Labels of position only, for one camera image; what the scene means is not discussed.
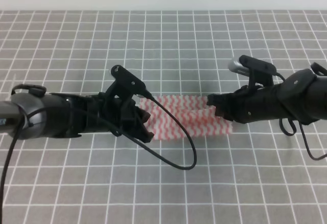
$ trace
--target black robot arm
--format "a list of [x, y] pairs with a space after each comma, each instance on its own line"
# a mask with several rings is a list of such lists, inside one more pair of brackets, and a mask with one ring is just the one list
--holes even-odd
[[[210, 94], [207, 104], [216, 107], [216, 115], [239, 123], [279, 119], [284, 134], [293, 136], [299, 122], [306, 149], [315, 158], [307, 144], [302, 125], [309, 125], [320, 119], [327, 119], [327, 70], [317, 63], [311, 69], [300, 70], [284, 79], [271, 63], [248, 56], [234, 59], [229, 69], [238, 74], [249, 76], [249, 84], [233, 93]], [[274, 84], [273, 76], [283, 79]], [[282, 119], [288, 119], [293, 133], [286, 131]]]
[[[113, 67], [112, 74], [116, 80], [107, 91], [90, 96], [46, 93], [45, 87], [36, 85], [15, 86], [11, 100], [0, 102], [0, 132], [13, 136], [19, 121], [24, 118], [26, 121], [19, 139], [74, 138], [80, 137], [81, 133], [107, 131], [121, 136], [114, 127], [100, 121], [104, 119], [129, 136], [150, 142], [153, 133], [144, 126], [150, 114], [137, 107], [132, 99], [133, 95], [144, 93], [144, 83], [121, 66]], [[16, 93], [16, 90], [27, 92]], [[39, 109], [44, 111], [26, 119], [26, 115]], [[71, 109], [83, 110], [87, 114]]]
[[[266, 63], [247, 56], [241, 58]], [[260, 75], [268, 76], [271, 80], [273, 75], [277, 75], [277, 72], [270, 74], [264, 69], [260, 72]], [[287, 118], [298, 120], [303, 125], [327, 119], [326, 77], [319, 77], [310, 69], [304, 69], [289, 76], [281, 84], [264, 85], [251, 74], [249, 76], [249, 85], [234, 93], [208, 95], [207, 104], [216, 106], [217, 116], [239, 123]]]

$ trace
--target towel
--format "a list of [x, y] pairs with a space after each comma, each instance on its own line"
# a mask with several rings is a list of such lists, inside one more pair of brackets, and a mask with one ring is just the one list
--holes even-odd
[[[215, 116], [214, 106], [206, 104], [206, 96], [164, 95], [156, 96], [161, 103], [186, 128], [191, 137], [230, 134], [231, 122]], [[144, 124], [154, 133], [156, 140], [186, 137], [178, 124], [153, 101], [141, 98], [139, 107], [151, 114]]]

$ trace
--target cloth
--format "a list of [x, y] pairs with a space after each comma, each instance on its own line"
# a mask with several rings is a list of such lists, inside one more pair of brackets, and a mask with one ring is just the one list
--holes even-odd
[[[207, 106], [206, 96], [167, 95], [155, 99], [170, 111], [192, 137], [230, 134], [231, 122], [215, 116], [214, 106]], [[154, 139], [171, 140], [186, 137], [178, 124], [151, 100], [141, 98], [139, 107], [151, 114], [145, 123]]]

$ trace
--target wire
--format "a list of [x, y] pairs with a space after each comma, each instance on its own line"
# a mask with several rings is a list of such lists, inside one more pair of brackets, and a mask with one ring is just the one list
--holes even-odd
[[25, 124], [25, 120], [24, 118], [19, 122], [18, 124], [18, 128], [15, 132], [15, 135], [11, 141], [10, 147], [8, 149], [8, 153], [7, 153], [7, 157], [6, 157], [6, 161], [4, 164], [4, 168], [2, 171], [2, 175], [1, 175], [1, 182], [0, 182], [0, 224], [2, 224], [2, 210], [3, 210], [3, 203], [4, 203], [4, 190], [5, 190], [5, 181], [6, 181], [6, 175], [7, 175], [7, 171], [8, 171], [8, 167], [9, 167], [9, 163], [10, 163], [10, 159], [12, 156], [12, 153], [14, 151], [16, 142], [22, 132], [22, 129], [24, 127]]
[[293, 130], [293, 133], [289, 133], [284, 127], [283, 119], [281, 119], [281, 118], [279, 119], [279, 127], [280, 127], [281, 131], [287, 136], [294, 136], [297, 131], [296, 126], [295, 126], [293, 120], [291, 120], [290, 118], [288, 119], [288, 123], [290, 124], [290, 126]]
[[285, 81], [285, 78], [279, 72], [275, 73], [275, 76], [280, 77], [282, 81]]
[[[134, 143], [136, 143], [137, 145], [139, 145], [140, 147], [142, 147], [143, 149], [145, 149], [146, 151], [148, 151], [149, 153], [151, 153], [152, 155], [154, 155], [155, 157], [159, 158], [160, 160], [164, 161], [166, 164], [171, 165], [174, 168], [181, 169], [181, 170], [190, 170], [190, 169], [193, 169], [195, 167], [195, 165], [196, 165], [196, 162], [197, 162], [197, 154], [196, 154], [196, 149], [195, 149], [193, 140], [191, 139], [189, 133], [187, 132], [187, 130], [185, 129], [185, 127], [177, 120], [177, 118], [175, 118], [175, 116], [172, 115], [163, 105], [161, 105], [154, 98], [151, 98], [151, 100], [153, 102], [155, 102], [159, 107], [161, 107], [181, 127], [181, 129], [186, 134], [188, 140], [190, 141], [190, 145], [191, 145], [192, 151], [193, 151], [193, 157], [194, 157], [194, 159], [193, 159], [192, 165], [190, 165], [190, 166], [180, 166], [180, 165], [177, 165], [177, 164], [169, 161], [168, 159], [166, 159], [163, 156], [161, 156], [160, 154], [156, 153], [155, 151], [153, 151], [149, 147], [145, 146], [142, 142], [140, 142], [140, 141], [136, 140], [135, 138], [131, 137], [130, 135], [128, 135], [127, 133], [125, 133], [123, 130], [121, 130], [120, 128], [116, 127], [114, 124], [106, 121], [105, 119], [102, 119], [102, 118], [100, 118], [100, 117], [98, 117], [96, 115], [93, 115], [93, 114], [91, 114], [89, 112], [86, 112], [86, 111], [84, 111], [82, 109], [69, 108], [69, 110], [71, 112], [81, 113], [81, 114], [84, 114], [84, 115], [86, 115], [88, 117], [91, 117], [93, 119], [97, 119], [98, 121], [100, 121], [103, 124], [107, 125], [108, 128], [116, 130], [118, 133], [124, 135], [125, 137], [127, 137], [128, 139], [130, 139], [131, 141], [133, 141]], [[28, 114], [26, 116], [26, 119], [27, 119], [27, 121], [29, 121], [30, 118], [33, 117], [34, 115], [36, 115], [38, 113], [41, 113], [43, 111], [46, 111], [46, 110], [54, 109], [54, 108], [61, 108], [61, 107], [45, 107], [45, 108], [41, 108], [41, 109], [35, 110], [34, 112]], [[25, 124], [25, 120], [22, 119], [20, 121], [19, 125], [18, 125], [17, 131], [15, 132], [15, 135], [14, 135], [14, 137], [12, 139], [11, 144], [10, 144], [10, 147], [9, 147], [9, 150], [8, 150], [8, 154], [7, 154], [7, 157], [6, 157], [6, 161], [5, 161], [5, 165], [4, 165], [4, 169], [2, 171], [1, 182], [0, 182], [0, 224], [3, 223], [2, 222], [3, 221], [3, 213], [2, 213], [2, 211], [3, 211], [3, 200], [4, 200], [4, 189], [5, 189], [6, 175], [7, 175], [7, 171], [8, 171], [10, 159], [11, 159], [13, 150], [15, 148], [16, 142], [17, 142], [17, 140], [18, 140], [21, 132], [24, 130], [23, 129], [24, 124]]]
[[304, 130], [303, 130], [303, 126], [302, 126], [302, 124], [301, 124], [300, 121], [298, 122], [298, 124], [299, 124], [299, 126], [300, 126], [300, 130], [301, 130], [301, 133], [302, 133], [303, 141], [305, 142], [305, 146], [306, 146], [307, 152], [308, 152], [308, 154], [309, 154], [309, 157], [310, 157], [311, 159], [315, 160], [315, 161], [322, 160], [322, 159], [326, 158], [326, 157], [327, 157], [327, 154], [324, 154], [324, 155], [322, 155], [322, 156], [320, 156], [320, 157], [318, 157], [318, 158], [315, 158], [315, 157], [311, 154], [311, 151], [310, 151], [310, 148], [309, 148], [309, 145], [308, 145], [308, 142], [307, 142], [307, 137], [306, 137], [306, 134], [305, 134], [305, 132], [304, 132]]
[[[275, 75], [278, 76], [278, 77], [280, 77], [283, 81], [285, 81], [285, 78], [280, 73], [277, 72]], [[290, 123], [290, 126], [291, 126], [291, 128], [293, 130], [293, 133], [289, 133], [289, 132], [286, 131], [286, 129], [285, 129], [284, 125], [283, 125], [283, 120], [282, 119], [279, 119], [279, 127], [280, 127], [281, 131], [285, 135], [287, 135], [287, 136], [294, 136], [295, 133], [296, 133], [296, 126], [295, 126], [294, 122], [291, 119], [288, 119], [288, 122]], [[315, 160], [315, 161], [319, 161], [319, 160], [322, 160], [322, 159], [326, 158], [327, 157], [327, 154], [324, 154], [324, 155], [322, 155], [322, 156], [320, 156], [318, 158], [316, 158], [316, 157], [314, 157], [312, 155], [312, 153], [310, 151], [310, 148], [309, 148], [309, 145], [308, 145], [306, 134], [305, 134], [304, 129], [303, 129], [303, 126], [302, 126], [302, 124], [301, 124], [300, 121], [297, 121], [297, 122], [298, 122], [298, 125], [300, 126], [300, 130], [301, 130], [301, 134], [302, 134], [302, 137], [303, 137], [303, 141], [305, 142], [305, 146], [306, 146], [307, 152], [309, 154], [309, 157], [312, 160]]]
[[[152, 149], [150, 149], [149, 147], [145, 146], [144, 143], [140, 142], [139, 140], [136, 140], [134, 137], [131, 137], [130, 135], [128, 135], [127, 133], [125, 133], [122, 129], [118, 128], [117, 126], [115, 126], [114, 124], [112, 124], [111, 122], [106, 121], [105, 119], [102, 119], [96, 115], [93, 115], [89, 112], [86, 112], [82, 109], [78, 109], [78, 108], [69, 108], [70, 111], [73, 112], [78, 112], [78, 113], [82, 113], [88, 117], [91, 117], [95, 120], [98, 120], [100, 122], [102, 122], [103, 124], [107, 125], [110, 129], [113, 129], [115, 131], [117, 131], [118, 133], [124, 135], [125, 137], [127, 137], [128, 139], [130, 139], [131, 141], [133, 141], [134, 143], [136, 143], [137, 145], [139, 145], [140, 147], [142, 147], [143, 149], [145, 149], [146, 151], [148, 151], [149, 153], [151, 153], [153, 156], [159, 158], [160, 160], [164, 161], [166, 164], [173, 166], [174, 168], [177, 169], [181, 169], [181, 170], [190, 170], [193, 169], [194, 166], [196, 165], [197, 162], [197, 154], [196, 154], [196, 149], [193, 143], [193, 140], [191, 139], [190, 135], [188, 134], [187, 130], [184, 128], [184, 126], [177, 120], [177, 118], [175, 118], [169, 111], [167, 111], [167, 109], [165, 109], [159, 102], [154, 101], [156, 104], [159, 104], [158, 106], [160, 106], [165, 112], [167, 112], [169, 114], [169, 116], [181, 127], [181, 129], [185, 132], [188, 140], [190, 141], [190, 145], [192, 147], [193, 150], [193, 163], [190, 166], [180, 166], [177, 165], [169, 160], [167, 160], [166, 158], [164, 158], [163, 156], [161, 156], [160, 154], [156, 153], [155, 151], [153, 151]], [[59, 108], [59, 107], [47, 107], [47, 108], [40, 108], [38, 110], [35, 110], [34, 112], [30, 113], [29, 115], [27, 115], [27, 119], [31, 118], [32, 116], [34, 116], [37, 113], [43, 112], [45, 110], [49, 110], [49, 109], [54, 109], [54, 108]]]

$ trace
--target grid mat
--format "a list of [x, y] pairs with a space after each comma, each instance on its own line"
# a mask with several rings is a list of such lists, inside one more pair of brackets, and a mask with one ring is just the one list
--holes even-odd
[[[0, 98], [12, 84], [49, 92], [105, 91], [124, 65], [155, 95], [234, 92], [233, 55], [272, 62], [284, 76], [324, 66], [327, 11], [0, 11]], [[313, 153], [326, 122], [306, 127]], [[86, 134], [17, 144], [7, 175], [5, 223], [325, 223], [327, 161], [276, 121], [233, 124], [229, 136], [195, 138], [198, 165], [178, 171], [125, 138]], [[10, 138], [1, 136], [0, 165]], [[190, 164], [188, 142], [151, 142]]]

